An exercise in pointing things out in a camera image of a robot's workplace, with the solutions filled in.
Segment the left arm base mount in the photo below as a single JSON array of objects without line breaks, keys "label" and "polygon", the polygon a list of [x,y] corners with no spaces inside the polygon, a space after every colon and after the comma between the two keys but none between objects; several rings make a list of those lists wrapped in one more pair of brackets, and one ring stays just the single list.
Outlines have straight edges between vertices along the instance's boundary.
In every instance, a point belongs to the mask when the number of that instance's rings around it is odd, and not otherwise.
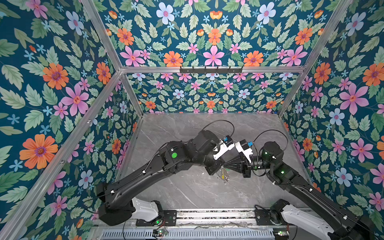
[{"label": "left arm base mount", "polygon": [[145,220],[137,220],[136,227],[174,227],[176,225],[178,212],[176,210],[163,210],[160,214],[150,222]]}]

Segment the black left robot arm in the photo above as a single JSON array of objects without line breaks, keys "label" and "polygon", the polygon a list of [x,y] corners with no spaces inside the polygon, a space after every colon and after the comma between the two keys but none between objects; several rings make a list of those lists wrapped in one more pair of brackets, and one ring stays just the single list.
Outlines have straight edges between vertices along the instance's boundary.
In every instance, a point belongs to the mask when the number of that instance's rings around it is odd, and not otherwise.
[{"label": "black left robot arm", "polygon": [[233,146],[230,136],[219,139],[208,130],[201,130],[195,138],[186,142],[165,143],[138,170],[112,184],[97,186],[97,197],[102,202],[97,210],[99,219],[109,226],[122,224],[129,219],[157,226],[165,215],[161,203],[157,200],[142,201],[137,195],[157,182],[193,166],[204,167],[212,176],[224,164],[222,155]]}]

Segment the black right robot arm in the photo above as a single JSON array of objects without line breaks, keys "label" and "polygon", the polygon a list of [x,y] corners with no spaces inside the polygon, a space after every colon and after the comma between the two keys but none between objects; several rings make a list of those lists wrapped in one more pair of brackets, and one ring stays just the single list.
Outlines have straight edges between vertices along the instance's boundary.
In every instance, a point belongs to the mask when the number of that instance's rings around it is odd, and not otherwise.
[{"label": "black right robot arm", "polygon": [[315,216],[302,212],[288,201],[279,199],[267,211],[267,219],[274,225],[292,224],[322,240],[373,240],[374,223],[365,216],[357,216],[330,200],[311,186],[295,169],[283,162],[284,151],[276,142],[267,142],[254,154],[252,143],[243,140],[220,146],[221,150],[235,148],[239,155],[224,167],[249,178],[256,169],[265,170],[273,183],[300,199]]}]

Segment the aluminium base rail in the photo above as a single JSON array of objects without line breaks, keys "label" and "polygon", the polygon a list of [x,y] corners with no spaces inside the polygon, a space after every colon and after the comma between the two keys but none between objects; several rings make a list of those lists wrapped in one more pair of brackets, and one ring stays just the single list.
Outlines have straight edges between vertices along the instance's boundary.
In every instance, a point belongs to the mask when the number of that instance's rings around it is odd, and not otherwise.
[{"label": "aluminium base rail", "polygon": [[[145,220],[150,222],[155,219],[161,210],[160,208],[137,207],[135,211],[129,215],[124,213],[122,216],[112,217],[111,220],[121,220],[119,223],[130,223],[136,225],[137,220]],[[234,208],[234,209],[178,209],[177,221],[175,226],[181,225],[243,225],[258,226],[255,220],[254,208]],[[330,221],[324,220],[315,213],[306,209],[296,208],[288,205],[283,208],[283,217],[287,222],[293,223],[307,231],[313,229],[335,229]]]}]

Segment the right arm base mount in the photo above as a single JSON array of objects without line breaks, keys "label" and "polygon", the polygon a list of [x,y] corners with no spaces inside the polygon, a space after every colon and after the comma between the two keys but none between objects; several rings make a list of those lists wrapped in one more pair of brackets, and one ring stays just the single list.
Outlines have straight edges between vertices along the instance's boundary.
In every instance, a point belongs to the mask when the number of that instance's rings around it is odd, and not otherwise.
[{"label": "right arm base mount", "polygon": [[290,203],[279,199],[270,208],[254,205],[255,220],[258,226],[284,226],[293,225],[283,217],[283,208]]}]

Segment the black wall hook rail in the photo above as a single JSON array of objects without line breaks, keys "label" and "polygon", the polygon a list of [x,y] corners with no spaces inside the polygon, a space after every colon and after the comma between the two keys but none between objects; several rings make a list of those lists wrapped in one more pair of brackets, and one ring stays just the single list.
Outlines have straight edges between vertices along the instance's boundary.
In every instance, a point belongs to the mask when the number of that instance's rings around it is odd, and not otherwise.
[{"label": "black wall hook rail", "polygon": [[242,67],[180,67],[181,74],[237,74],[242,73]]}]

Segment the silver metal keyring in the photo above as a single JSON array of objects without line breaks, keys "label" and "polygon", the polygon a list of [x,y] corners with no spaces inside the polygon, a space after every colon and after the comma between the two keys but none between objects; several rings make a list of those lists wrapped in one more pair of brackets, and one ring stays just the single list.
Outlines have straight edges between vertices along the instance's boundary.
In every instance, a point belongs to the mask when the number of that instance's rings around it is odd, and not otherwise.
[{"label": "silver metal keyring", "polygon": [[226,168],[221,167],[218,171],[218,178],[227,184],[230,180],[230,174]]}]

